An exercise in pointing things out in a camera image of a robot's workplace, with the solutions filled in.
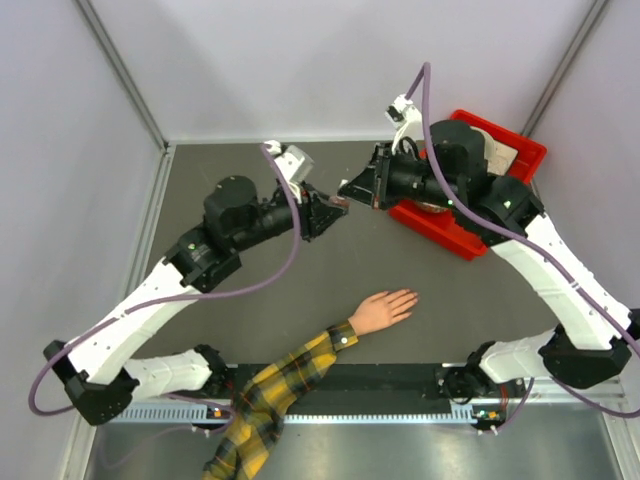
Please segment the pink nail polish bottle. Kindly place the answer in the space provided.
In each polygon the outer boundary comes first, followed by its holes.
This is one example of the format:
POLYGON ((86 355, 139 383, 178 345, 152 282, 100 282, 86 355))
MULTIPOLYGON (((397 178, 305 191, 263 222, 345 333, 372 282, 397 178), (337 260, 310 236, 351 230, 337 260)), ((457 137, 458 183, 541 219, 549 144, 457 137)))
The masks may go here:
POLYGON ((349 209, 350 202, 345 198, 338 197, 338 196, 331 196, 329 200, 332 205, 335 205, 338 208, 345 209, 345 210, 349 209))

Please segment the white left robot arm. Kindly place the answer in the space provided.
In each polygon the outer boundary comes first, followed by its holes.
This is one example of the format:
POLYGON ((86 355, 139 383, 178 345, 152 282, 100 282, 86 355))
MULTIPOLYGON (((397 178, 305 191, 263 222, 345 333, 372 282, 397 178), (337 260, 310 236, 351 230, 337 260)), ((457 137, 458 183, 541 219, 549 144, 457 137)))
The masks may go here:
POLYGON ((242 252, 294 226, 311 241, 348 212, 347 201, 307 182, 277 186, 259 199, 245 176, 222 179, 203 202, 201 223, 179 237, 142 283, 86 339, 56 340, 44 350, 72 406, 91 426, 103 425, 131 403, 178 395, 214 399, 226 387, 219 352, 200 344, 182 353, 136 359, 134 353, 175 315, 241 267, 242 252))

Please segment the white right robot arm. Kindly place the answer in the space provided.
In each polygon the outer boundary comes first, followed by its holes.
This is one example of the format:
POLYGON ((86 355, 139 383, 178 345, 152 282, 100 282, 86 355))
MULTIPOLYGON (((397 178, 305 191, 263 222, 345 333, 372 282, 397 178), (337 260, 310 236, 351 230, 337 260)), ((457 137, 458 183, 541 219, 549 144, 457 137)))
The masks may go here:
POLYGON ((425 157, 403 131, 376 144, 367 166, 341 184, 339 195, 376 210, 413 201, 451 211, 459 226, 528 282, 558 321, 536 336, 482 344, 464 365, 444 374, 443 393, 469 401, 524 377, 550 377, 586 390, 619 375, 639 338, 638 311, 599 284, 526 183, 489 172, 478 129, 444 120, 429 132, 425 157))

